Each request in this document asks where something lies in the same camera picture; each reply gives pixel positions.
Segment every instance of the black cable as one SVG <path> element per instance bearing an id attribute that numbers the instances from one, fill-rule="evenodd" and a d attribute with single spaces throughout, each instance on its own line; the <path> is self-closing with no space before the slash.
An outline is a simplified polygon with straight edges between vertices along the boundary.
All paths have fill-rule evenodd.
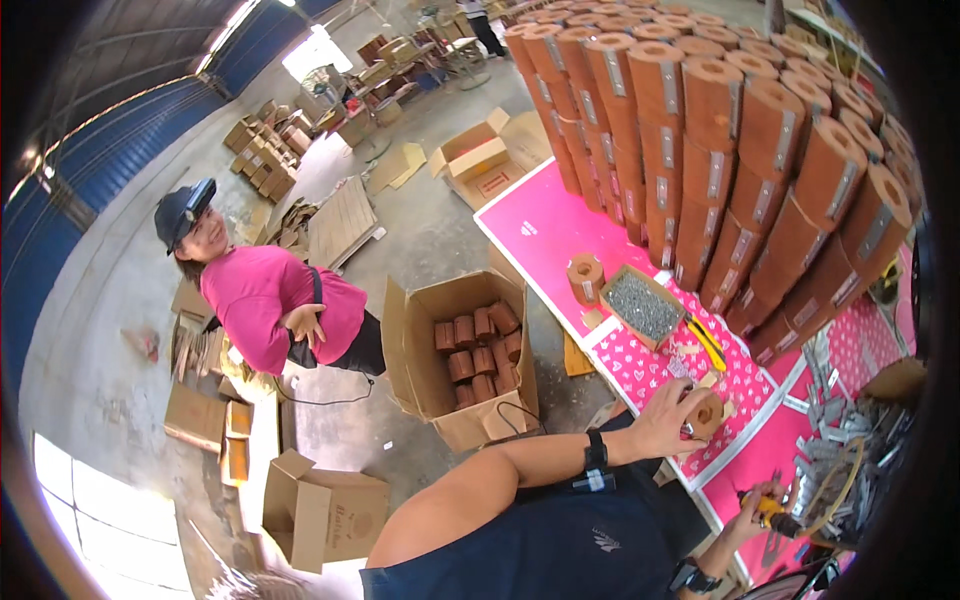
<path id="1" fill-rule="evenodd" d="M 367 388 L 366 394 L 363 394 L 362 396 L 358 396 L 353 400 L 333 400 L 332 402 L 311 402 L 309 400 L 297 400 L 296 398 L 291 398 L 288 395 L 284 394 L 283 388 L 282 386 L 280 386 L 279 379 L 277 379 L 275 375 L 271 375 L 271 377 L 274 378 L 274 383 L 276 384 L 276 390 L 279 392 L 281 396 L 283 396 L 284 399 L 290 400 L 291 402 L 296 402 L 297 404 L 310 404 L 311 406 L 332 406 L 334 404 L 352 404 L 353 402 L 359 402 L 360 400 L 369 398 L 370 394 L 372 394 L 373 392 L 373 380 L 366 373 L 363 373 L 363 376 L 367 379 L 367 384 L 370 386 Z"/>
<path id="2" fill-rule="evenodd" d="M 503 416 L 503 411 L 500 410 L 500 407 L 503 406 L 504 404 L 506 404 L 507 406 L 513 406 L 514 408 L 518 408 L 518 409 L 520 409 L 521 411 L 523 411 L 524 413 L 526 413 L 527 415 L 530 415 L 531 417 L 533 417 L 534 419 L 537 420 L 537 423 L 538 423 L 538 424 L 540 425 L 540 427 L 543 429 L 543 433 L 545 433 L 545 434 L 549 434 L 549 433 L 550 433 L 549 431 L 546 430 L 546 425 L 543 424 L 543 421 L 540 420 L 540 417 L 538 417 L 537 415 L 534 415 L 533 413 L 531 413 L 531 412 L 530 412 L 529 410 L 527 410 L 526 408 L 520 406 L 519 404 L 513 404 L 512 402 L 497 402 L 497 404 L 496 404 L 496 414 L 499 415 L 500 418 L 504 420 L 504 422 L 506 422 L 508 425 L 510 425 L 510 428 L 514 430 L 514 433 L 515 433 L 515 434 L 520 435 L 520 432 L 516 429 L 516 427 L 514 426 L 513 423 L 511 423 L 509 420 L 507 420 L 506 417 Z"/>

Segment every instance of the yellow tool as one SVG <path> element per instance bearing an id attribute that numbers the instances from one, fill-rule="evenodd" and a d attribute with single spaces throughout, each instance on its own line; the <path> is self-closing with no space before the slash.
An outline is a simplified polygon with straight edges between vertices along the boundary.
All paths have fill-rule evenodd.
<path id="1" fill-rule="evenodd" d="M 727 356 L 724 355 L 716 338 L 707 331 L 707 328 L 704 327 L 704 324 L 700 323 L 699 319 L 689 312 L 684 313 L 684 321 L 686 321 L 686 326 L 693 332 L 693 335 L 704 345 L 704 349 L 707 351 L 707 356 L 710 357 L 710 362 L 713 363 L 713 367 L 719 372 L 725 372 L 727 370 Z"/>

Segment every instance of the open cardboard box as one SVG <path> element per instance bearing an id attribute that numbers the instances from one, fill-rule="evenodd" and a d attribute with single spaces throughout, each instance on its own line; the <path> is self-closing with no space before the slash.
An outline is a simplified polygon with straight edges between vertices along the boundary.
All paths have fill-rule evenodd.
<path id="1" fill-rule="evenodd" d="M 533 111 L 511 118 L 495 108 L 487 120 L 434 151 L 430 175 L 444 181 L 474 211 L 553 155 L 540 117 Z"/>
<path id="2" fill-rule="evenodd" d="M 321 573 L 324 563 L 370 554 L 387 522 L 390 485 L 359 472 L 313 466 L 294 449 L 271 461 L 263 530 L 291 567 Z"/>
<path id="3" fill-rule="evenodd" d="M 383 308 L 383 354 L 397 404 L 404 412 L 433 423 L 454 452 L 535 429 L 536 420 L 510 402 L 540 414 L 533 352 L 527 327 L 526 286 L 491 271 L 477 271 L 406 293 L 389 277 Z M 518 390 L 455 411 L 457 404 L 446 357 L 434 347 L 434 323 L 472 314 L 504 300 L 523 323 L 516 365 Z"/>
<path id="4" fill-rule="evenodd" d="M 671 304 L 677 307 L 677 310 L 680 313 L 680 318 L 677 319 L 677 322 L 661 339 L 653 340 L 647 337 L 646 335 L 644 335 L 643 333 L 637 331 L 636 329 L 630 326 L 630 324 L 627 322 L 626 319 L 624 319 L 618 312 L 613 310 L 611 306 L 607 303 L 607 293 L 610 292 L 611 288 L 613 288 L 613 285 L 617 281 L 619 281 L 622 277 L 626 275 L 634 276 L 637 279 L 642 280 L 644 283 L 646 283 L 650 287 L 650 291 L 652 291 L 657 296 L 660 296 L 667 302 L 670 302 Z M 667 291 L 665 287 L 663 287 L 662 285 L 654 281 L 652 277 L 647 276 L 646 274 L 638 270 L 636 267 L 633 267 L 631 265 L 623 265 L 622 267 L 620 267 L 619 271 L 617 271 L 613 275 L 613 277 L 608 279 L 607 283 L 602 288 L 600 288 L 600 303 L 610 313 L 614 314 L 614 316 L 617 319 L 619 319 L 621 323 L 623 323 L 623 326 L 627 327 L 627 329 L 630 329 L 630 332 L 633 333 L 635 336 L 637 336 L 637 338 L 640 340 L 640 342 L 643 343 L 644 346 L 648 347 L 652 351 L 657 351 L 658 349 L 660 349 L 660 347 L 663 346 L 663 343 L 666 342 L 667 338 L 673 335 L 673 332 L 677 330 L 677 327 L 680 326 L 680 323 L 684 321 L 684 314 L 686 313 L 686 308 L 684 307 L 684 304 L 679 300 L 677 300 L 677 297 L 675 297 L 673 294 Z"/>

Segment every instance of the blue wall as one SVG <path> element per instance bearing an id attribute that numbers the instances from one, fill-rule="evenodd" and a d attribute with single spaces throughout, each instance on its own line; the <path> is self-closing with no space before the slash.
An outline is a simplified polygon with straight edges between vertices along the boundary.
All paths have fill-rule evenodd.
<path id="1" fill-rule="evenodd" d="M 193 77 L 158 87 L 70 136 L 58 175 L 99 214 L 148 162 L 224 104 Z M 30 179 L 3 208 L 3 359 L 17 391 L 40 309 L 82 236 L 49 201 Z"/>
<path id="2" fill-rule="evenodd" d="M 336 3 L 337 0 L 299 1 L 300 8 L 311 15 L 320 14 Z M 210 72 L 223 78 L 227 90 L 236 96 L 287 44 L 306 30 L 306 22 L 292 10 L 276 0 L 261 0 L 225 44 L 224 51 L 213 58 Z"/>

